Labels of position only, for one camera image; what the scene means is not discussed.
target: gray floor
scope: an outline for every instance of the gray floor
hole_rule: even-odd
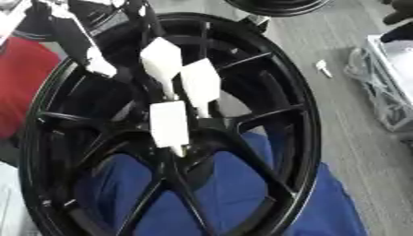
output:
[[[159,12],[203,12],[232,19],[243,15],[223,0],[151,2]],[[389,11],[377,0],[333,0],[309,15],[274,19],[267,36],[307,77],[323,119],[323,159],[354,199],[370,235],[409,236],[412,155],[376,122],[360,86],[342,72],[348,49],[368,34],[384,32],[381,19]],[[315,71],[313,64],[320,59],[326,60],[334,79]]]

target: white bolt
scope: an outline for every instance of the white bolt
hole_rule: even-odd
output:
[[[325,60],[320,60],[315,64],[317,70],[323,72],[326,77],[333,78],[333,74],[327,69],[327,62]]]

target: white fixture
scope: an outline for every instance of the white fixture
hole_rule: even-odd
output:
[[[202,118],[209,117],[208,104],[219,99],[221,79],[209,59],[186,65],[181,71],[183,88]]]
[[[162,84],[165,95],[175,99],[172,80],[183,67],[181,48],[158,37],[140,53],[145,71]]]
[[[189,144],[185,103],[181,100],[150,105],[150,132],[158,148],[170,147],[183,157],[182,145]]]

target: metal bracket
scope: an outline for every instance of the metal bracket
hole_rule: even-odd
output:
[[[257,16],[251,14],[243,18],[239,22],[248,26],[249,28],[259,31],[260,33],[265,33],[266,29],[268,28],[270,19],[271,17]]]

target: red cloth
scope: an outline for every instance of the red cloth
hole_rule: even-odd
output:
[[[9,39],[0,54],[0,138],[12,136],[23,124],[33,96],[58,62],[37,42]]]

